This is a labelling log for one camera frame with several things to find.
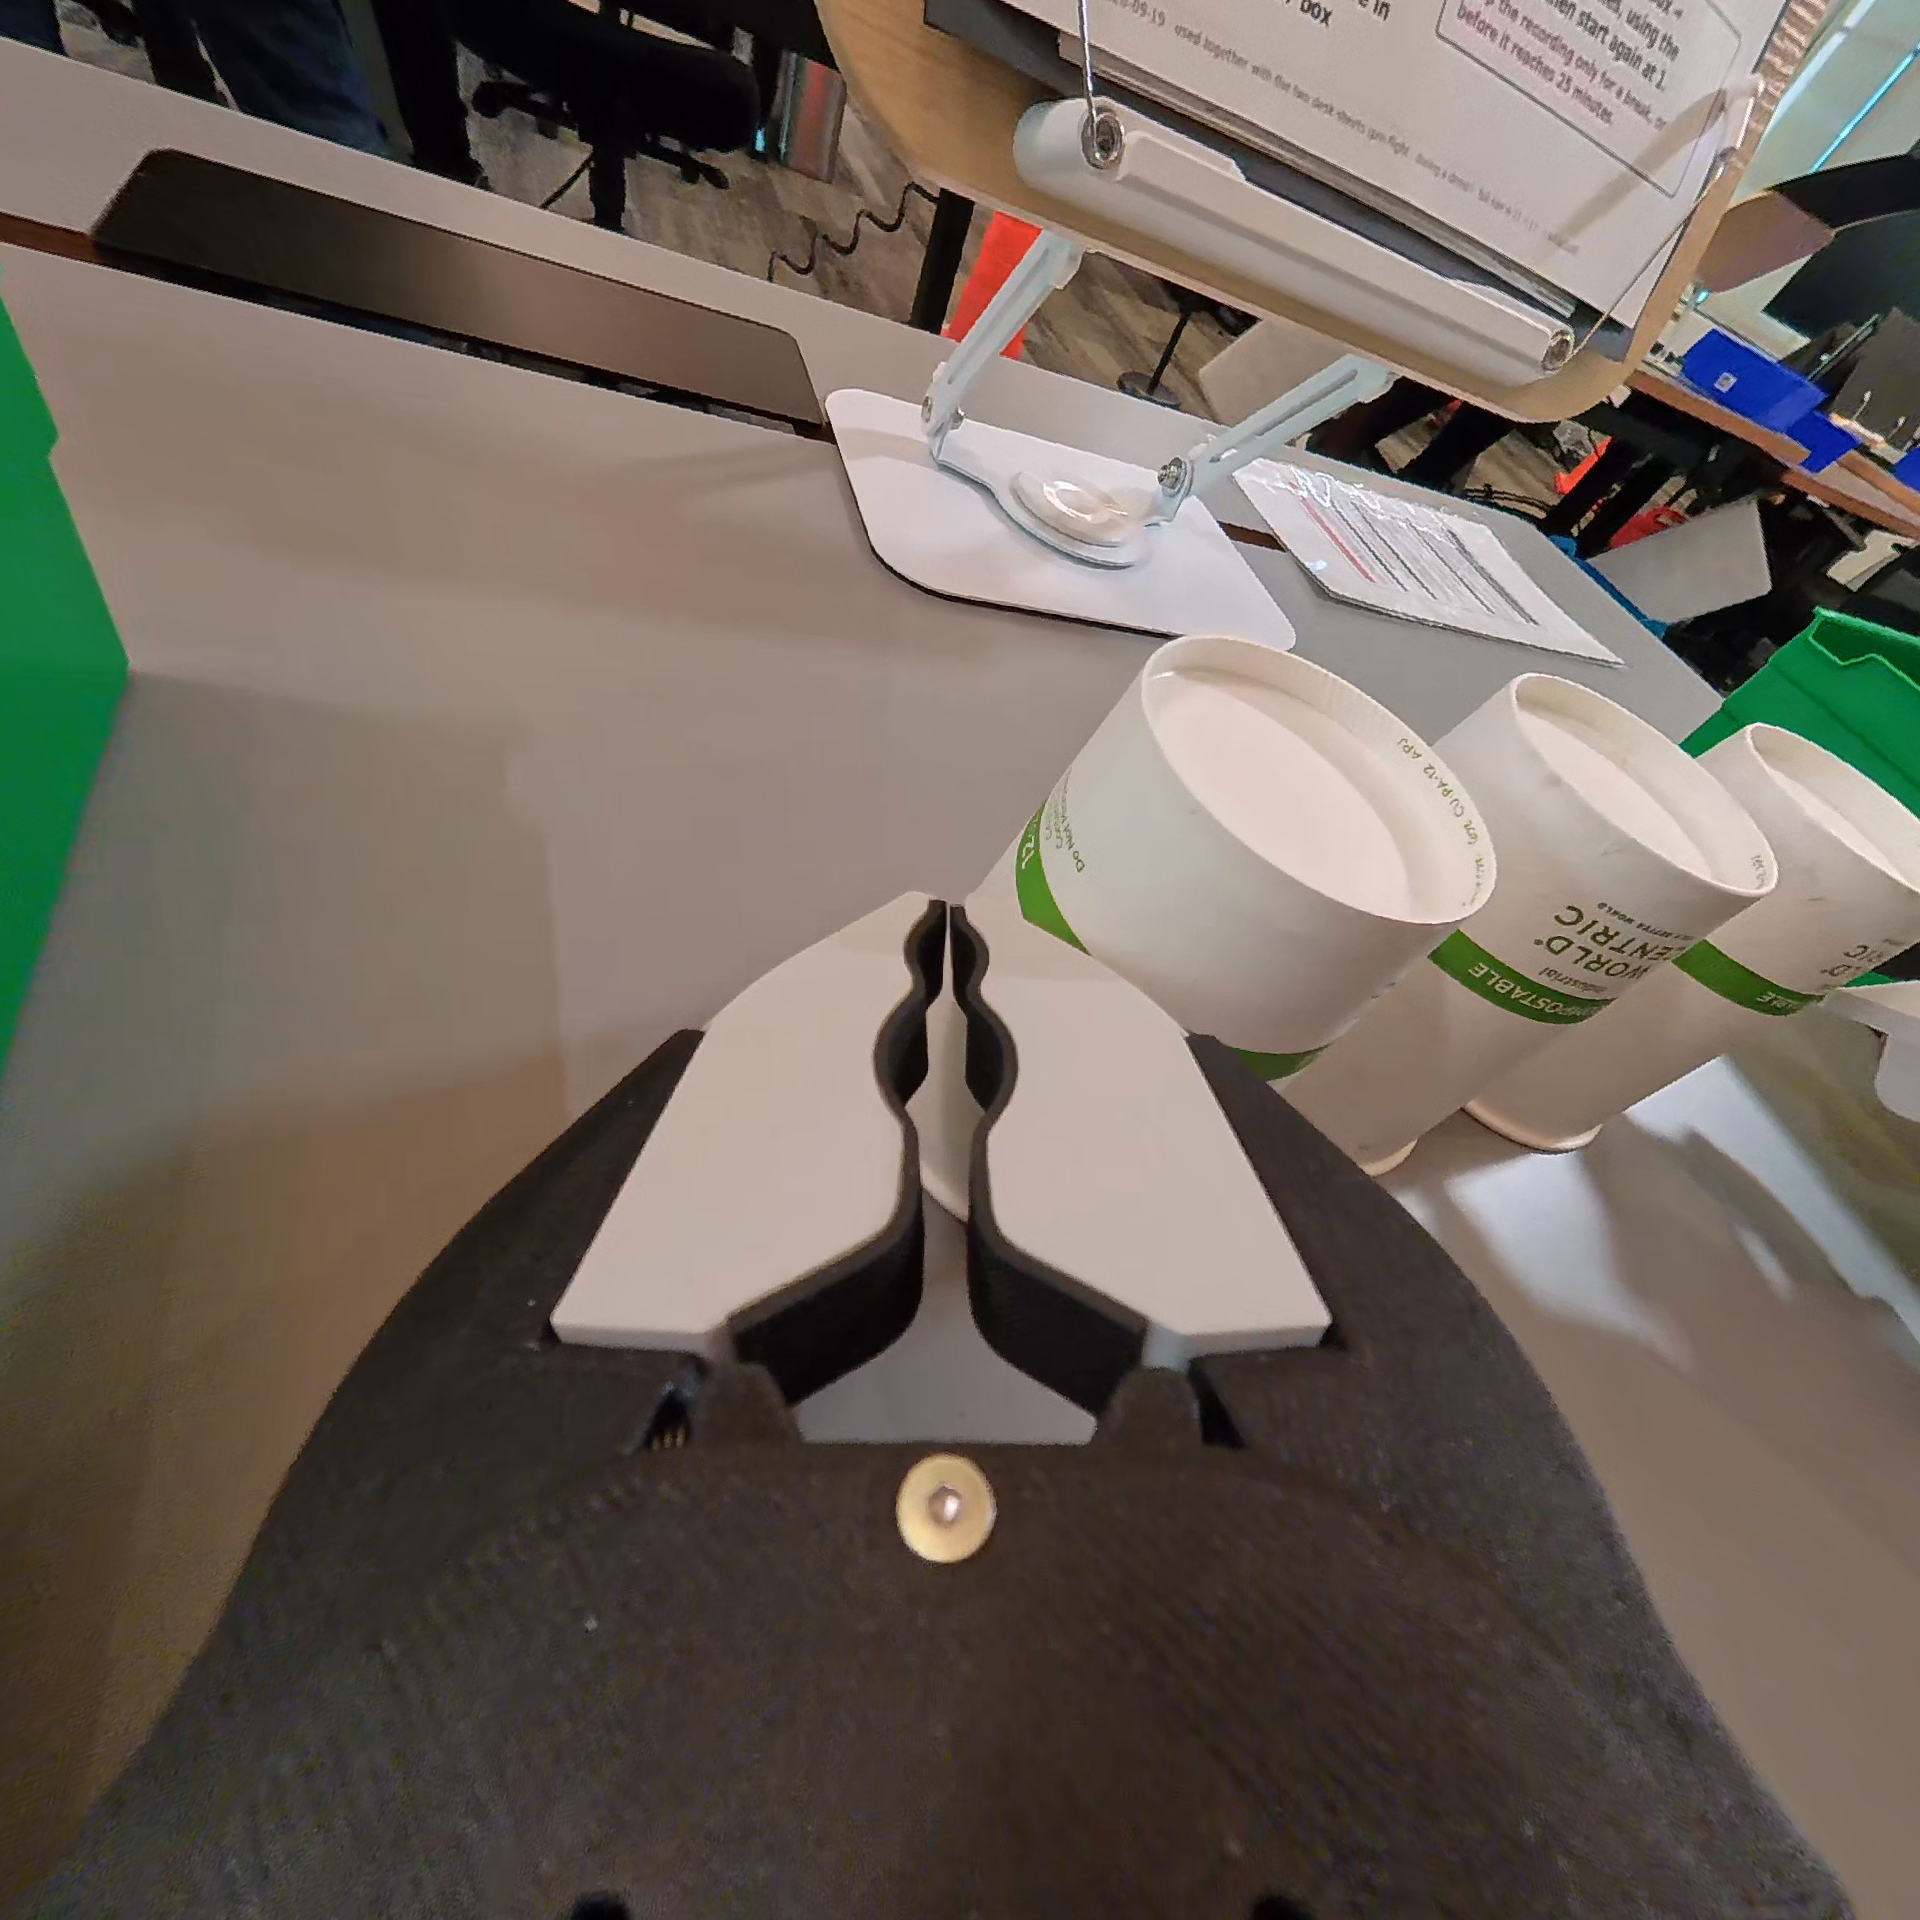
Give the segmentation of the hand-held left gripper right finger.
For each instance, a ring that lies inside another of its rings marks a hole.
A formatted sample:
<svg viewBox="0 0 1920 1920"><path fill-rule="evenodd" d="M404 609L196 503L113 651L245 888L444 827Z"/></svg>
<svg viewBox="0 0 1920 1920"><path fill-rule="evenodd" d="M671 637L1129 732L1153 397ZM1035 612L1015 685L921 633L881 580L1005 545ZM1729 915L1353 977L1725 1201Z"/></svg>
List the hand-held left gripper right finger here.
<svg viewBox="0 0 1920 1920"><path fill-rule="evenodd" d="M1309 1350L1335 1317L1223 1093L1266 1085L1020 915L948 915L965 1024L967 1292L991 1348L1083 1412L1140 1369Z"/></svg>

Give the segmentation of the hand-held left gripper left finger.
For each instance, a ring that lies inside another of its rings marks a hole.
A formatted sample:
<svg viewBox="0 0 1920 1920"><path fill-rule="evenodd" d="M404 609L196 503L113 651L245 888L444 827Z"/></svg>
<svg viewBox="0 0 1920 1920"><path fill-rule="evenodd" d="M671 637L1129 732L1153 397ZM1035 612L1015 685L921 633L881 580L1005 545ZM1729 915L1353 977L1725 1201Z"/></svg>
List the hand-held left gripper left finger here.
<svg viewBox="0 0 1920 1920"><path fill-rule="evenodd" d="M549 1325L764 1369L786 1404L898 1341L924 1293L921 1144L948 908L898 896L786 958L683 1064Z"/></svg>

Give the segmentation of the white paper cup green band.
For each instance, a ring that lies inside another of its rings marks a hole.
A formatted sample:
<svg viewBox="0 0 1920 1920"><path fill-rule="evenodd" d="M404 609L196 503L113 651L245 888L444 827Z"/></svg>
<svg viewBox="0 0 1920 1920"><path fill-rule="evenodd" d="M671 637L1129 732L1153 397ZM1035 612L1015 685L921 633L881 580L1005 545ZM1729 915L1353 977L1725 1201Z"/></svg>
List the white paper cup green band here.
<svg viewBox="0 0 1920 1920"><path fill-rule="evenodd" d="M1496 853L1485 905L1314 1064L1291 1107L1381 1174L1492 1084L1575 1036L1779 880L1739 800L1632 711L1548 673L1444 733Z"/></svg>
<svg viewBox="0 0 1920 1920"><path fill-rule="evenodd" d="M1496 883L1468 788L1393 711L1296 654L1185 635L970 900L1015 900L1276 1084Z"/></svg>
<svg viewBox="0 0 1920 1920"><path fill-rule="evenodd" d="M1501 1137L1583 1147L1608 1119L1915 943L1917 821L1907 804L1773 724L1720 741L1701 766L1765 832L1772 892L1468 1102Z"/></svg>

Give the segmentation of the green plastic bin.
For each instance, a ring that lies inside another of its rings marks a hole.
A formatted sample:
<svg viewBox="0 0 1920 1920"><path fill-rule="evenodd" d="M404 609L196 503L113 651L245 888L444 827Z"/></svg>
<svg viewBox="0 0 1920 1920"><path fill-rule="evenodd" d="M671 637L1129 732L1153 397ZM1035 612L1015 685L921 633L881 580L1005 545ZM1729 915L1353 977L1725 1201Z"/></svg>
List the green plastic bin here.
<svg viewBox="0 0 1920 1920"><path fill-rule="evenodd" d="M2 316L2 1052L11 1052L128 683L58 423Z"/></svg>
<svg viewBox="0 0 1920 1920"><path fill-rule="evenodd" d="M1685 736L1699 757L1752 724L1773 724L1890 784L1917 779L1917 637L1819 609Z"/></svg>

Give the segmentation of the grey desk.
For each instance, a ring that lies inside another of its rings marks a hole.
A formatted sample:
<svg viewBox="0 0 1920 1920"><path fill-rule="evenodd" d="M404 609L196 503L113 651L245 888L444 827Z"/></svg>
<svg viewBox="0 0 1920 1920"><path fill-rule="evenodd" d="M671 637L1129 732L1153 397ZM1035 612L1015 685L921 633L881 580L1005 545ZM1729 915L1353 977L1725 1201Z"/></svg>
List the grey desk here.
<svg viewBox="0 0 1920 1920"><path fill-rule="evenodd" d="M904 584L771 428L4 246L128 651L4 1079L4 1899L153 1726L332 1390L672 1029L967 892L1144 644ZM1703 1688L1915 1915L1915 1143L1813 1014L1389 1176Z"/></svg>

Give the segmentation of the grey folded board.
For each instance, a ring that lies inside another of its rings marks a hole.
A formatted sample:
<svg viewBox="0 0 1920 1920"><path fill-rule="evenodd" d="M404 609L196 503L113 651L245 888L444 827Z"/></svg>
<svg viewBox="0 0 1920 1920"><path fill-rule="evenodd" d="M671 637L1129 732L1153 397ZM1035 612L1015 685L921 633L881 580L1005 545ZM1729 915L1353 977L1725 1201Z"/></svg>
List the grey folded board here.
<svg viewBox="0 0 1920 1920"><path fill-rule="evenodd" d="M1599 553L1589 566L1644 621L1668 628L1772 592L1761 499L1747 495Z"/></svg>

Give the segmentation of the wooden table with bins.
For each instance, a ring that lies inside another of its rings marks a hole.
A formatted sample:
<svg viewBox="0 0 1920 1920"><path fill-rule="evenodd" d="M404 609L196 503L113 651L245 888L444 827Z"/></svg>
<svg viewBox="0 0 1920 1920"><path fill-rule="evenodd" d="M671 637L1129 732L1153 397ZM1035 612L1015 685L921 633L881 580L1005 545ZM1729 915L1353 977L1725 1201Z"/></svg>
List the wooden table with bins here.
<svg viewBox="0 0 1920 1920"><path fill-rule="evenodd" d="M1917 494L1866 457L1849 453L1826 469L1805 469L1809 451L1800 441L1747 420L1691 391L1685 381L1660 372L1637 369L1608 396L1608 399L1629 397L1701 430L1712 448L1739 448L1741 457L1754 464L1765 495L1800 495L1849 520L1861 520L1909 543L1917 541Z"/></svg>

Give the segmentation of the laminated paper card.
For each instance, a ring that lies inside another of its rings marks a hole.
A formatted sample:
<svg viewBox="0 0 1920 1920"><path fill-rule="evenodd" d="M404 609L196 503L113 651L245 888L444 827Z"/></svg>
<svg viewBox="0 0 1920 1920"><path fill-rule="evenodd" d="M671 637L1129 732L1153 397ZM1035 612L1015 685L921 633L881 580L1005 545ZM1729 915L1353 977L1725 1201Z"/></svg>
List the laminated paper card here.
<svg viewBox="0 0 1920 1920"><path fill-rule="evenodd" d="M1619 663L1475 518L1296 464L1256 462L1235 481L1309 583L1339 604L1541 654Z"/></svg>

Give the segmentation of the plain wooden board stand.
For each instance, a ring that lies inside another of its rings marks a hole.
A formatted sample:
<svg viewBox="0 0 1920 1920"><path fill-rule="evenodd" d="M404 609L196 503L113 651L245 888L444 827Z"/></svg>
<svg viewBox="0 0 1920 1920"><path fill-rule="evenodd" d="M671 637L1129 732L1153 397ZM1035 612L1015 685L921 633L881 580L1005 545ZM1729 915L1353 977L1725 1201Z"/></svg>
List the plain wooden board stand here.
<svg viewBox="0 0 1920 1920"><path fill-rule="evenodd" d="M1695 270L1706 295L1794 267L1837 232L1917 211L1917 150L1780 180L1730 206Z"/></svg>

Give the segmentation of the orange traffic cone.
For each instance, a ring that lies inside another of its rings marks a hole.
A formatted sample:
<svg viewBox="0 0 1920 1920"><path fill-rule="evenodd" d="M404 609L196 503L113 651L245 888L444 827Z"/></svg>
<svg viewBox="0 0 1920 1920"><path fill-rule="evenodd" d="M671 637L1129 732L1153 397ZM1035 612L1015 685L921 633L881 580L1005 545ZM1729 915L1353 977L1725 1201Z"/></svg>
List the orange traffic cone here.
<svg viewBox="0 0 1920 1920"><path fill-rule="evenodd" d="M1001 211L992 212L945 325L948 340L965 340L1040 238L1042 228Z"/></svg>

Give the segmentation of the printed instruction sheet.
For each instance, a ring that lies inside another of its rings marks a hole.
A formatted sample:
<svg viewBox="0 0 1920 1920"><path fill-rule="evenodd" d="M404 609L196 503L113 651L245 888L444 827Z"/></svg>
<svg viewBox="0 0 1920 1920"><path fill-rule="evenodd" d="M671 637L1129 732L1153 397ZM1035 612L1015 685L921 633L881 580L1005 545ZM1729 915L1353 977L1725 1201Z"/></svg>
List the printed instruction sheet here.
<svg viewBox="0 0 1920 1920"><path fill-rule="evenodd" d="M1017 3L1156 105L1632 325L1788 7Z"/></svg>

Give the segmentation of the black office chair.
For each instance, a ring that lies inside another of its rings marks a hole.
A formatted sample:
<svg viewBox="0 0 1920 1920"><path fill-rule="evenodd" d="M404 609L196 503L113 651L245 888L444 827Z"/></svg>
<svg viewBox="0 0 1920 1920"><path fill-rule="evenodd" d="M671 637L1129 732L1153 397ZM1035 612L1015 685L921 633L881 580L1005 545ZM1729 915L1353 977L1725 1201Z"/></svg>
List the black office chair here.
<svg viewBox="0 0 1920 1920"><path fill-rule="evenodd" d="M741 153L762 125L752 70L700 41L637 30L618 9L569 3L456 3L456 39L487 69L472 93L485 119L522 112L586 149L593 223L620 232L632 159L727 188L714 153Z"/></svg>

